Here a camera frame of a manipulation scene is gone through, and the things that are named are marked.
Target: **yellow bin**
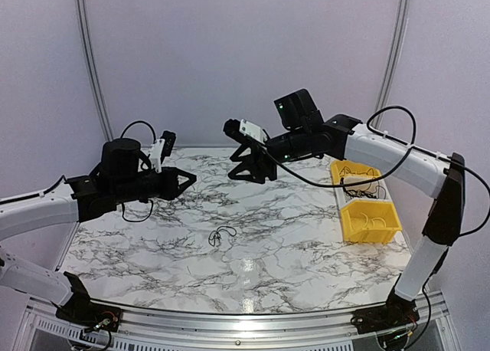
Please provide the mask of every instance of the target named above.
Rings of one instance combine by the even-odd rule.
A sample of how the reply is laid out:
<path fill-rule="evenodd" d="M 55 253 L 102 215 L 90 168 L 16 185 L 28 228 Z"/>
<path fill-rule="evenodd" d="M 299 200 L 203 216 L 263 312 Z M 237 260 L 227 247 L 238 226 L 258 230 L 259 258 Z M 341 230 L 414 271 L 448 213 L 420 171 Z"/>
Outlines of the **yellow bin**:
<path fill-rule="evenodd" d="M 387 244 L 402 231 L 392 202 L 353 200 L 340 211 L 344 240 Z"/>
<path fill-rule="evenodd" d="M 349 161 L 334 161 L 330 165 L 332 172 L 332 182 L 336 185 L 340 184 L 340 179 L 346 176 L 366 176 L 369 178 L 381 176 L 379 169 L 373 169 L 370 166 L 361 163 Z"/>

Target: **white marble surface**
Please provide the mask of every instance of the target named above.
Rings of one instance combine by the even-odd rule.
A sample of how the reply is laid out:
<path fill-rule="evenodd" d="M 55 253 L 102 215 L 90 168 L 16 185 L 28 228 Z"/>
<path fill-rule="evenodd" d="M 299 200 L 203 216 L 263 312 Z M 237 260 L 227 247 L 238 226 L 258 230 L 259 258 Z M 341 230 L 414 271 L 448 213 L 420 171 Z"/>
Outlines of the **white marble surface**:
<path fill-rule="evenodd" d="M 386 299 L 410 258 L 403 236 L 388 245 L 342 241 L 335 196 L 279 170 L 275 182 L 229 180 L 233 149 L 178 149 L 165 161 L 198 176 L 152 217 L 121 212 L 80 226 L 61 271 L 78 274 L 92 297 L 143 307 L 217 313 L 324 310 Z M 329 182 L 330 160 L 291 165 Z M 148 207 L 130 205 L 129 218 Z M 209 234 L 221 225 L 215 248 Z"/>

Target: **cable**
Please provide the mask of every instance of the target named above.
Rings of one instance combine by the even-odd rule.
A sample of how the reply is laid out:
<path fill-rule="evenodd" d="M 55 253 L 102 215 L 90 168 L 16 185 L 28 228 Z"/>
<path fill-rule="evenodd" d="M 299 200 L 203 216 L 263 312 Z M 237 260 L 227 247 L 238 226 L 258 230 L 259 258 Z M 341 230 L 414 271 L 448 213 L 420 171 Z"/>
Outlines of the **cable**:
<path fill-rule="evenodd" d="M 368 129 L 369 127 L 369 123 L 378 115 L 381 115 L 382 113 L 384 112 L 387 112 L 389 110 L 402 110 L 403 112 L 407 113 L 411 120 L 412 120 L 412 125 L 413 125 L 413 129 L 412 129 L 412 137 L 410 138 L 410 140 L 412 141 L 412 143 L 410 144 L 410 146 L 408 147 L 407 149 L 407 152 L 403 155 L 403 157 L 400 159 L 400 161 L 388 172 L 386 172 L 384 175 L 381 175 L 381 176 L 378 176 L 378 177 L 375 177 L 373 179 L 370 179 L 370 180 L 364 180 L 364 181 L 361 181 L 361 182 L 349 182 L 348 184 L 341 184 L 341 185 L 335 185 L 335 184 L 320 184 L 318 182 L 313 182 L 311 180 L 308 180 L 307 178 L 299 175 L 298 173 L 292 171 L 290 168 L 284 166 L 281 162 L 279 162 L 277 159 L 275 159 L 270 153 L 269 151 L 267 150 L 265 144 L 255 140 L 255 139 L 250 139 L 252 141 L 254 141 L 256 144 L 258 144 L 259 146 L 262 146 L 263 147 L 263 151 L 264 153 L 266 154 L 266 156 L 268 156 L 275 164 L 277 164 L 281 169 L 283 169 L 284 171 L 286 171 L 287 173 L 293 175 L 294 177 L 296 177 L 297 179 L 303 181 L 303 182 L 306 182 L 307 184 L 310 184 L 310 185 L 313 185 L 313 186 L 316 186 L 317 188 L 327 188 L 327 189 L 337 189 L 337 188 L 348 188 L 348 187 L 351 187 L 351 186 L 359 186 L 359 185 L 364 185 L 364 184 L 368 184 L 368 183 L 372 183 L 372 182 L 376 182 L 376 181 L 380 181 L 382 179 L 385 179 L 387 178 L 388 176 L 392 175 L 404 162 L 405 160 L 408 158 L 408 156 L 410 155 L 410 152 L 412 151 L 412 149 L 414 148 L 414 145 L 413 143 L 415 142 L 415 137 L 417 135 L 417 122 L 415 121 L 415 117 L 413 116 L 413 114 L 405 107 L 402 107 L 402 106 L 389 106 L 389 107 L 385 107 L 384 109 L 382 110 L 379 110 L 377 112 L 375 112 L 373 114 L 373 116 L 371 116 L 369 118 L 369 120 L 367 121 L 367 126 L 368 126 Z M 397 141 L 396 138 L 394 138 L 393 136 L 389 136 L 390 138 L 393 138 L 392 140 L 395 140 Z"/>
<path fill-rule="evenodd" d="M 62 181 L 65 181 L 65 182 L 67 181 L 67 178 L 64 177 L 64 175 L 62 175 L 52 186 L 50 186 L 49 188 L 44 190 L 42 193 L 36 192 L 34 194 L 18 196 L 17 198 L 12 198 L 12 199 L 6 199 L 6 200 L 0 199 L 0 205 L 8 204 L 8 203 L 15 203 L 15 202 L 22 202 L 23 200 L 28 200 L 28 199 L 32 199 L 32 198 L 39 198 L 40 196 L 46 195 L 46 194 L 52 192 L 53 190 L 55 190 L 61 184 Z"/>
<path fill-rule="evenodd" d="M 146 125 L 151 131 L 152 131 L 152 135 L 153 135 L 153 142 L 155 142 L 156 140 L 156 133 L 155 133 L 155 129 L 153 129 L 153 126 L 150 124 L 150 123 L 147 123 L 146 121 L 144 120 L 137 120 L 137 121 L 133 121 L 132 123 L 130 123 L 128 126 L 126 126 L 126 128 L 122 131 L 121 133 L 121 138 L 124 137 L 124 134 L 126 134 L 126 131 L 128 131 L 128 129 L 133 126 L 133 125 L 136 125 L 136 124 L 139 124 L 139 123 L 142 123 L 143 125 Z"/>
<path fill-rule="evenodd" d="M 141 222 L 144 222 L 146 221 L 148 218 L 151 217 L 152 213 L 153 213 L 153 207 L 155 205 L 155 203 L 150 200 L 150 203 L 152 203 L 152 206 L 150 207 L 150 212 L 148 213 L 148 215 L 146 217 L 144 217 L 143 219 L 139 219 L 139 220 L 132 220 L 132 219 L 128 219 L 124 216 L 124 213 L 126 212 L 126 206 L 124 205 L 124 203 L 121 203 L 121 208 L 122 208 L 122 219 L 126 222 L 130 222 L 130 223 L 141 223 Z"/>
<path fill-rule="evenodd" d="M 110 332 L 110 330 L 105 330 L 105 331 L 109 334 L 109 340 L 107 341 L 106 345 L 102 349 L 96 349 L 93 346 L 87 346 L 84 344 L 74 345 L 70 342 L 70 340 L 67 340 L 67 342 L 72 350 L 75 349 L 77 351 L 107 351 L 110 347 L 110 344 L 113 342 L 113 334 Z"/>
<path fill-rule="evenodd" d="M 420 340 L 420 338 L 422 338 L 423 334 L 426 332 L 427 328 L 429 328 L 430 317 L 432 316 L 432 305 L 430 304 L 429 295 L 427 295 L 427 290 L 426 290 L 426 285 L 427 285 L 427 282 L 429 282 L 429 279 L 430 279 L 430 277 L 427 278 L 426 283 L 423 284 L 423 286 L 422 286 L 422 294 L 426 298 L 427 306 L 429 307 L 429 316 L 427 317 L 427 323 L 423 327 L 423 329 L 420 331 L 420 333 L 416 337 L 416 339 L 414 339 L 410 345 L 405 347 L 405 350 L 410 349 L 418 340 Z"/>
<path fill-rule="evenodd" d="M 407 142 L 405 142 L 404 140 L 398 139 L 398 138 L 391 136 L 391 135 L 384 135 L 384 133 L 382 133 L 379 130 L 376 130 L 375 128 L 373 128 L 371 126 L 371 122 L 374 120 L 375 117 L 377 117 L 377 116 L 381 115 L 382 113 L 389 111 L 389 110 L 402 110 L 403 112 L 407 113 L 408 116 L 410 116 L 410 119 L 412 120 L 412 138 L 410 139 L 410 144 L 414 144 L 415 143 L 415 137 L 417 135 L 417 122 L 415 121 L 415 116 L 413 115 L 413 113 L 411 113 L 410 110 L 408 110 L 407 108 L 405 108 L 403 106 L 388 106 L 388 107 L 385 107 L 385 108 L 373 113 L 371 115 L 371 117 L 369 117 L 369 119 L 366 122 L 367 129 L 374 134 L 377 134 L 379 136 L 384 136 L 389 140 L 393 140 L 393 141 L 398 142 L 400 144 L 406 145 Z"/>
<path fill-rule="evenodd" d="M 342 185 L 335 185 L 335 184 L 320 184 L 318 182 L 313 182 L 313 181 L 310 181 L 308 180 L 307 178 L 297 174 L 296 172 L 292 171 L 290 168 L 284 166 L 281 162 L 279 162 L 277 159 L 275 159 L 268 151 L 267 149 L 264 149 L 264 153 L 266 154 L 266 156 L 268 156 L 275 164 L 277 164 L 281 169 L 283 169 L 284 171 L 286 171 L 287 173 L 293 175 L 294 177 L 296 177 L 297 179 L 300 179 L 301 181 L 303 182 L 306 182 L 307 184 L 310 184 L 310 185 L 313 185 L 313 186 L 316 186 L 317 188 L 327 188 L 327 189 L 331 189 L 331 188 L 348 188 L 350 186 L 359 186 L 359 185 L 364 185 L 364 184 L 368 184 L 368 183 L 371 183 L 371 182 L 376 182 L 376 181 L 380 181 L 382 179 L 385 179 L 387 178 L 388 176 L 392 175 L 402 164 L 403 162 L 405 162 L 405 160 L 408 158 L 410 152 L 412 151 L 413 147 L 409 147 L 407 149 L 407 152 L 405 153 L 405 155 L 400 159 L 400 161 L 388 172 L 386 172 L 384 175 L 381 175 L 381 176 L 378 176 L 378 177 L 375 177 L 373 179 L 370 179 L 370 180 L 364 180 L 364 181 L 360 181 L 360 182 L 349 182 L 348 184 L 342 184 Z"/>
<path fill-rule="evenodd" d="M 222 231 L 227 232 L 229 234 L 229 236 L 231 236 L 232 238 L 237 236 L 237 230 L 235 228 L 233 228 L 231 226 L 220 226 L 217 228 L 217 230 L 214 230 L 209 234 L 209 238 L 207 238 L 207 242 L 209 243 L 209 245 L 211 245 L 212 247 L 215 247 L 216 246 L 216 240 L 217 240 L 218 244 L 221 243 L 220 232 L 222 232 Z"/>
<path fill-rule="evenodd" d="M 478 179 L 483 184 L 483 186 L 485 187 L 485 189 L 487 189 L 488 197 L 490 198 L 490 186 L 488 186 L 488 183 L 478 173 L 476 173 L 475 171 L 473 171 L 469 167 L 466 167 L 466 166 L 462 165 L 461 163 L 459 163 L 457 161 L 454 161 L 452 159 L 447 159 L 447 158 L 439 158 L 439 159 L 441 161 L 444 161 L 444 162 L 447 162 L 447 163 L 454 163 L 458 167 L 460 167 L 460 168 L 464 169 L 465 171 L 467 171 L 469 174 L 473 175 L 476 179 Z M 462 238 L 463 236 L 472 235 L 475 232 L 480 231 L 487 224 L 489 218 L 490 218 L 490 204 L 488 205 L 488 212 L 487 212 L 487 215 L 486 215 L 485 219 L 483 220 L 483 222 L 477 228 L 474 228 L 474 229 L 472 229 L 470 231 L 463 232 L 462 234 L 459 234 L 459 237 Z"/>
<path fill-rule="evenodd" d="M 107 333 L 109 334 L 109 340 L 107 341 L 107 344 L 103 349 L 99 349 L 98 351 L 106 351 L 109 349 L 111 342 L 113 341 L 113 334 L 110 332 L 110 330 L 107 330 Z"/>

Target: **robotic arm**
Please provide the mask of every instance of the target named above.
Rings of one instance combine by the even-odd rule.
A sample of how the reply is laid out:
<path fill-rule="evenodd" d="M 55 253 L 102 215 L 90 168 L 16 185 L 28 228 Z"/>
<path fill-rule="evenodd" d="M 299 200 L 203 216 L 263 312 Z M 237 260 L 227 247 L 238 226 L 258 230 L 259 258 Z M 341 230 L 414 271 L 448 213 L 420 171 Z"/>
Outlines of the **robotic arm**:
<path fill-rule="evenodd" d="M 418 320 L 414 299 L 428 278 L 439 270 L 461 231 L 464 159 L 456 153 L 448 157 L 399 143 L 389 138 L 387 132 L 374 133 L 360 120 L 343 114 L 324 121 L 307 90 L 276 100 L 275 105 L 288 130 L 280 136 L 269 138 L 262 128 L 246 120 L 225 123 L 224 132 L 241 144 L 230 158 L 240 163 L 228 174 L 231 179 L 263 184 L 266 177 L 271 181 L 277 178 L 276 168 L 285 168 L 284 162 L 324 155 L 364 163 L 385 174 L 405 158 L 393 176 L 434 198 L 423 237 L 387 302 L 380 307 L 356 310 L 352 323 L 359 333 L 369 333 Z M 250 154 L 242 156 L 247 149 Z M 314 185 L 341 188 L 352 184 Z"/>
<path fill-rule="evenodd" d="M 115 211 L 125 202 L 177 198 L 196 181 L 196 176 L 175 167 L 162 167 L 174 142 L 175 134 L 165 131 L 147 156 L 138 141 L 115 139 L 104 144 L 102 159 L 89 175 L 63 177 L 44 191 L 1 199 L 0 241 L 50 225 L 89 221 Z M 179 176 L 187 180 L 179 183 Z M 57 317 L 72 323 L 111 331 L 119 325 L 120 309 L 92 302 L 74 274 L 46 270 L 1 247 L 0 286 L 49 300 L 58 308 Z M 109 322 L 101 323 L 108 313 Z"/>

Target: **white wall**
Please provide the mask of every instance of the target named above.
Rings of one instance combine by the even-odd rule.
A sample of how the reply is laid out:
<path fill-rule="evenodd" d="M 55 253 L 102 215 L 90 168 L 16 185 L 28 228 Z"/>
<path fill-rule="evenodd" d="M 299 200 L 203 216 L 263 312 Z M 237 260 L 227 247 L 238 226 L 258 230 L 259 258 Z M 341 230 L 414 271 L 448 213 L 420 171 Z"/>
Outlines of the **white wall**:
<path fill-rule="evenodd" d="M 403 53 L 389 104 L 409 107 L 419 124 L 418 142 L 431 150 L 458 152 L 490 182 L 490 5 L 488 0 L 412 0 Z M 384 118 L 383 130 L 407 136 L 403 114 Z M 488 210 L 488 194 L 467 177 L 463 230 Z M 402 224 L 411 241 L 420 236 L 431 201 L 402 182 L 390 182 Z M 436 276 L 463 349 L 490 344 L 490 225 L 461 238 Z"/>
<path fill-rule="evenodd" d="M 0 197 L 88 173 L 103 134 L 83 62 L 74 0 L 0 0 Z M 67 227 L 2 246 L 45 267 Z M 26 296 L 0 287 L 0 349 L 11 349 Z"/>
<path fill-rule="evenodd" d="M 310 90 L 325 118 L 372 113 L 398 0 L 87 0 L 113 129 L 134 119 L 180 145 L 234 143 L 247 118 L 282 133 L 276 98 Z M 142 126 L 132 136 L 149 142 Z"/>

